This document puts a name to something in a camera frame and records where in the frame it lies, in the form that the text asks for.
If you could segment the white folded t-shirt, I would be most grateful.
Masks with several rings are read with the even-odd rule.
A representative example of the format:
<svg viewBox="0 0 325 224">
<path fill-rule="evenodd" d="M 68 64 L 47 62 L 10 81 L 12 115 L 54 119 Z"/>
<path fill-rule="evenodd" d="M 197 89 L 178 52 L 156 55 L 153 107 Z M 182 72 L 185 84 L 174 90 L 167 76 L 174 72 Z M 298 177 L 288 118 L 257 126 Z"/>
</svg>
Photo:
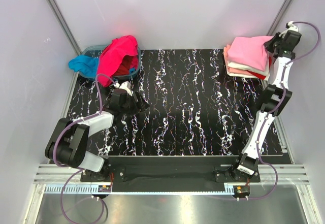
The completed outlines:
<svg viewBox="0 0 325 224">
<path fill-rule="evenodd" d="M 262 72 L 262 73 L 266 70 L 266 67 L 263 70 L 259 70 L 259 69 L 256 69 L 256 68 L 253 68 L 253 67 L 250 67 L 247 65 L 242 65 L 240 63 L 236 63 L 233 61 L 229 61 L 229 66 L 231 68 L 242 69 L 242 70 L 246 70 L 246 71 Z"/>
</svg>

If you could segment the magenta t-shirt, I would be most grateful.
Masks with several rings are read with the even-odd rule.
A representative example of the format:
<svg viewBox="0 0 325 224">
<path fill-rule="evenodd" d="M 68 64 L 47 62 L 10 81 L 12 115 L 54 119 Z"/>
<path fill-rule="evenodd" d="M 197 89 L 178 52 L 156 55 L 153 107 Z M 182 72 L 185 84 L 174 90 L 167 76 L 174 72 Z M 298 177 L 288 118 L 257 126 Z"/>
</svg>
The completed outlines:
<svg viewBox="0 0 325 224">
<path fill-rule="evenodd" d="M 123 59 L 126 55 L 138 57 L 138 42 L 134 36 L 129 35 L 113 39 L 111 44 L 102 51 L 100 58 Z M 99 69 L 97 74 L 102 74 L 98 77 L 98 82 L 103 87 L 107 87 L 112 83 L 109 78 L 100 73 Z"/>
</svg>

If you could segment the dark red t-shirt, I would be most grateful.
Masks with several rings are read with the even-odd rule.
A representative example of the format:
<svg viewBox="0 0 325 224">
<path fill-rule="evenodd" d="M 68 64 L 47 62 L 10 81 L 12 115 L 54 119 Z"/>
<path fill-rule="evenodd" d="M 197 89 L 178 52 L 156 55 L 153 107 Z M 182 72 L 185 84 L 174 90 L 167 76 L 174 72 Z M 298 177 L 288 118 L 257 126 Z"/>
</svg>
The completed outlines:
<svg viewBox="0 0 325 224">
<path fill-rule="evenodd" d="M 114 76 L 129 75 L 130 71 L 135 70 L 138 67 L 139 59 L 137 56 L 126 55 L 121 64 L 119 65 Z"/>
</svg>

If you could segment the aluminium front rail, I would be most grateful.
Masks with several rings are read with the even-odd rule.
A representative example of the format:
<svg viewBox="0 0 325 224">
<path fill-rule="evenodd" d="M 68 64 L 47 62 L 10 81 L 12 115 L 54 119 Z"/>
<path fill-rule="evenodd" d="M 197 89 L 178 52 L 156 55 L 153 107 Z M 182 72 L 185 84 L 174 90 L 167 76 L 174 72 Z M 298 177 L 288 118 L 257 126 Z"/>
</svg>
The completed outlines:
<svg viewBox="0 0 325 224">
<path fill-rule="evenodd" d="M 278 184 L 307 185 L 309 180 L 303 165 L 274 165 L 277 175 Z M 53 164 L 41 164 L 37 170 L 35 182 L 42 183 L 59 183 L 67 180 L 76 169 L 60 168 Z M 258 174 L 254 176 L 250 183 L 271 184 L 275 181 L 275 173 L 271 167 L 266 165 L 258 166 Z"/>
</svg>

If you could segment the peach folded t-shirt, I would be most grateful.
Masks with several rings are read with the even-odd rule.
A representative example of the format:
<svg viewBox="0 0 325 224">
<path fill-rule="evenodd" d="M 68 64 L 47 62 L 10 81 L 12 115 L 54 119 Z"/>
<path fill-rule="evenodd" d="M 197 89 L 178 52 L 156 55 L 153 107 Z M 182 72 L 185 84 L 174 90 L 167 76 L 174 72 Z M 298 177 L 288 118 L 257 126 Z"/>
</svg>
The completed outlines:
<svg viewBox="0 0 325 224">
<path fill-rule="evenodd" d="M 256 79 L 257 77 L 252 75 L 246 70 L 242 69 L 236 69 L 236 68 L 231 68 L 229 66 L 229 61 L 228 61 L 228 50 L 230 49 L 230 45 L 226 45 L 223 49 L 223 56 L 224 56 L 224 61 L 225 61 L 225 66 L 226 66 L 226 71 L 229 76 L 232 77 L 242 77 L 242 78 L 253 78 Z"/>
</svg>

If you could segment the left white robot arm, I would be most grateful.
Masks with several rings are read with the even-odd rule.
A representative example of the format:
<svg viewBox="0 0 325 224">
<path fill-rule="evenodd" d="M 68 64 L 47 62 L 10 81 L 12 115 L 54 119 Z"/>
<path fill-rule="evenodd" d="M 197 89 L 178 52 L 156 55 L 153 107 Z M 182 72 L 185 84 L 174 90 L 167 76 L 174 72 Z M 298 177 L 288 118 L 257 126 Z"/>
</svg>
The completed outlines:
<svg viewBox="0 0 325 224">
<path fill-rule="evenodd" d="M 88 138 L 102 130 L 111 128 L 125 115 L 145 111 L 149 104 L 139 92 L 116 88 L 108 104 L 85 118 L 70 120 L 61 118 L 45 148 L 45 157 L 60 167 L 71 167 L 109 177 L 109 162 L 87 150 Z"/>
</svg>

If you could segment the red folded t-shirt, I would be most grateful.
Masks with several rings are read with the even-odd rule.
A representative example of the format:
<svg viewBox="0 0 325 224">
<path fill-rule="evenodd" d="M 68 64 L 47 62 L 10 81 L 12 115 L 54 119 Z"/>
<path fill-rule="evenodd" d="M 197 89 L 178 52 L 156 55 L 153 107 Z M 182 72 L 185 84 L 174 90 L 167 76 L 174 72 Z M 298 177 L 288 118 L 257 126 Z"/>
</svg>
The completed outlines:
<svg viewBox="0 0 325 224">
<path fill-rule="evenodd" d="M 270 67 L 272 65 L 272 58 L 269 56 L 268 57 L 268 62 L 266 65 L 266 70 L 262 73 L 262 72 L 254 72 L 254 71 L 249 71 L 249 73 L 251 75 L 254 75 L 255 77 L 262 79 L 262 80 L 268 80 L 269 76 L 270 76 Z"/>
</svg>

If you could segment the blue t-shirt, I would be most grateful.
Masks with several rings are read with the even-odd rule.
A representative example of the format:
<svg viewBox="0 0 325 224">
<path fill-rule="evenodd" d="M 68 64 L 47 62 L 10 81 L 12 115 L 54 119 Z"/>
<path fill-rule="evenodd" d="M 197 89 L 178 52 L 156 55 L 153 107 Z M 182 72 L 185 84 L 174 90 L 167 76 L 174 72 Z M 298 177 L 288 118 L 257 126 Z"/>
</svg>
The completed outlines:
<svg viewBox="0 0 325 224">
<path fill-rule="evenodd" d="M 91 58 L 89 56 L 80 55 L 72 59 L 68 63 L 68 67 L 74 72 L 82 72 L 89 77 L 96 77 L 98 69 L 100 73 L 114 77 L 119 65 L 123 59 L 108 58 Z"/>
</svg>

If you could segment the light pink t-shirt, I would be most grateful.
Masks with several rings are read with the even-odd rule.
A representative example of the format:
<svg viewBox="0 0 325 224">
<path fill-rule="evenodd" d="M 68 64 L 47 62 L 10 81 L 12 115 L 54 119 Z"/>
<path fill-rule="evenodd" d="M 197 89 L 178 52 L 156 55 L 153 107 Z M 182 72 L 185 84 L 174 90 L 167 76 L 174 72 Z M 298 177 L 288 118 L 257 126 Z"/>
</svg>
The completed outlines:
<svg viewBox="0 0 325 224">
<path fill-rule="evenodd" d="M 236 37 L 227 52 L 228 60 L 263 71 L 268 61 L 264 43 L 272 36 Z"/>
</svg>

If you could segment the right aluminium corner post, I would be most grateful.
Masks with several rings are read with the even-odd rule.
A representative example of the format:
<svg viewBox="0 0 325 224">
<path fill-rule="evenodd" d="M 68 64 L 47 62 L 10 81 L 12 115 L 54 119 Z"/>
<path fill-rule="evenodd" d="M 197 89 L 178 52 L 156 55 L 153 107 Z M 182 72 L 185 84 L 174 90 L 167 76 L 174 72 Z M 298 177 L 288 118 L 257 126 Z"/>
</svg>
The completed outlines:
<svg viewBox="0 0 325 224">
<path fill-rule="evenodd" d="M 271 22 L 271 26 L 269 27 L 266 35 L 273 36 L 278 31 L 283 31 L 285 27 L 284 19 L 285 16 L 292 5 L 294 0 L 284 0 L 278 10 L 277 14 L 275 15 L 273 21 Z"/>
</svg>

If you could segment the left aluminium corner post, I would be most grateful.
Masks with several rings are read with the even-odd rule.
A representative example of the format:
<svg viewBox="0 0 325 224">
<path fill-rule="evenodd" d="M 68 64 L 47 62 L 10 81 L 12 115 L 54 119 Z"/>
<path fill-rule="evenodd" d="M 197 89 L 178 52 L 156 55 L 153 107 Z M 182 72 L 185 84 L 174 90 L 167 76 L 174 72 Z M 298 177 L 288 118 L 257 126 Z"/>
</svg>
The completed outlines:
<svg viewBox="0 0 325 224">
<path fill-rule="evenodd" d="M 46 1 L 48 2 L 54 16 L 56 17 L 72 49 L 77 55 L 81 55 L 82 50 L 78 45 L 77 40 L 75 39 L 66 19 L 64 18 L 57 1 L 56 0 L 46 0 Z"/>
</svg>

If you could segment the blue plastic basket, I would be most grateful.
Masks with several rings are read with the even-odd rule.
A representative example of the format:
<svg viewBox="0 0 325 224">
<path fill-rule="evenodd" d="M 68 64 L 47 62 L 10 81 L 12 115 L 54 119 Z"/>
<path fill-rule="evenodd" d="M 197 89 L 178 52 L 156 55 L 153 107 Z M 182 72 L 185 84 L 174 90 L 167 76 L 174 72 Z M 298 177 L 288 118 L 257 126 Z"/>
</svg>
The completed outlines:
<svg viewBox="0 0 325 224">
<path fill-rule="evenodd" d="M 83 52 L 82 55 L 85 56 L 89 56 L 91 58 L 99 58 L 99 56 L 101 55 L 102 51 L 106 48 L 106 45 L 97 45 L 97 46 L 90 46 L 88 48 L 86 48 Z M 136 68 L 131 69 L 130 73 L 128 75 L 120 75 L 120 76 L 114 76 L 112 77 L 114 80 L 116 81 L 120 81 L 120 80 L 129 80 L 129 79 L 134 79 L 138 72 L 140 71 L 142 65 L 142 61 L 141 61 L 141 49 L 138 47 L 138 65 Z M 84 75 L 82 72 L 79 72 L 79 75 L 83 78 L 86 78 L 90 81 L 94 81 L 95 77 L 89 77 Z"/>
</svg>

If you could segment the aluminium corner post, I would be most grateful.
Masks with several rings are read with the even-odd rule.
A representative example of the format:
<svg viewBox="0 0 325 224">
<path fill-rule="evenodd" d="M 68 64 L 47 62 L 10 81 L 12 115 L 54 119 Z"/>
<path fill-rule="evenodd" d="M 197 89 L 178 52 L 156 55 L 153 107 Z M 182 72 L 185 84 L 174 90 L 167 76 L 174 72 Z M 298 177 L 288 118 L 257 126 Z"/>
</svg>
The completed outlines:
<svg viewBox="0 0 325 224">
<path fill-rule="evenodd" d="M 82 50 L 78 45 L 77 40 L 75 39 L 66 19 L 64 18 L 57 1 L 56 0 L 46 0 L 46 1 L 48 2 L 54 16 L 56 17 L 72 49 L 77 55 L 81 55 Z"/>
<path fill-rule="evenodd" d="M 269 27 L 266 35 L 273 36 L 278 31 L 283 31 L 285 27 L 284 19 L 285 16 L 292 5 L 294 0 L 284 0 L 278 10 L 277 14 L 275 15 L 273 21 L 271 22 L 271 26 Z"/>
</svg>

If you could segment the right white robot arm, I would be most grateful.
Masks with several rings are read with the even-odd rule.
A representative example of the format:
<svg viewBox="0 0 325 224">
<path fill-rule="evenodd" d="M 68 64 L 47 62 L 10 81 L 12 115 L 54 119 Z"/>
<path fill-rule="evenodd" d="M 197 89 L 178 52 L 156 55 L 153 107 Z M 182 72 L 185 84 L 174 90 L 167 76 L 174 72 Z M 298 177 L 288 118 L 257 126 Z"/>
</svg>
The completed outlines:
<svg viewBox="0 0 325 224">
<path fill-rule="evenodd" d="M 234 181 L 245 182 L 257 174 L 258 164 L 262 162 L 262 144 L 269 127 L 279 116 L 292 96 L 288 89 L 288 77 L 292 60 L 296 54 L 294 48 L 301 39 L 298 28 L 288 28 L 265 42 L 265 48 L 274 59 L 271 81 L 263 90 L 257 104 L 257 113 L 252 133 L 239 157 L 229 169 Z"/>
</svg>

